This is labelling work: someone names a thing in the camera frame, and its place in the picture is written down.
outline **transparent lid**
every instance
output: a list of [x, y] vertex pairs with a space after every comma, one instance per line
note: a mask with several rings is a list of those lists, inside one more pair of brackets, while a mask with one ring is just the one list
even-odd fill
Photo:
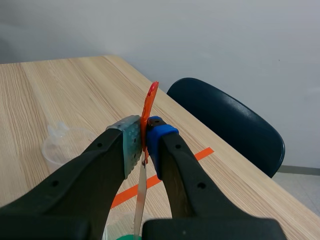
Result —
[[79, 156], [97, 138], [93, 132], [81, 127], [67, 127], [58, 122], [57, 129], [48, 125], [49, 136], [42, 145], [45, 159], [57, 167]]

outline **white wall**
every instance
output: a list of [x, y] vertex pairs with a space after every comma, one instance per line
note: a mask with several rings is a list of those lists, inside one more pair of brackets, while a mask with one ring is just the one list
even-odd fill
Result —
[[2, 0], [0, 63], [117, 54], [167, 91], [202, 79], [320, 168], [320, 1]]

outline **wooden table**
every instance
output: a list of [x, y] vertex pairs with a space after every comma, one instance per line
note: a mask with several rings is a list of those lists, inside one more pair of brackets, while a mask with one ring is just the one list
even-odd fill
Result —
[[[140, 115], [151, 84], [117, 56], [3, 64], [0, 83], [1, 206], [48, 176], [41, 154], [47, 125], [63, 121], [98, 135], [126, 116]], [[192, 152], [214, 150], [200, 164], [238, 207], [277, 219], [288, 239], [320, 239], [319, 217], [161, 90], [151, 114], [177, 127]], [[120, 192], [138, 183], [138, 172], [136, 167]], [[148, 164], [147, 175], [154, 174]], [[133, 197], [115, 209], [133, 211], [135, 204]], [[162, 182], [148, 189], [145, 211], [154, 217], [171, 215]]]

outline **wall baseboard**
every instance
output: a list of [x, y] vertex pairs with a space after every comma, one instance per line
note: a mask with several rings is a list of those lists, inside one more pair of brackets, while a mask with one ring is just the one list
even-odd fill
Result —
[[320, 168], [304, 167], [304, 166], [280, 166], [279, 173], [285, 174], [304, 174], [304, 175], [315, 175], [320, 176]]

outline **gray floor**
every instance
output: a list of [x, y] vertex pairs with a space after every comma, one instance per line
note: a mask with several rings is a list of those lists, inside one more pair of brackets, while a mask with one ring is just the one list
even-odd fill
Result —
[[272, 179], [320, 217], [320, 176], [277, 172]]

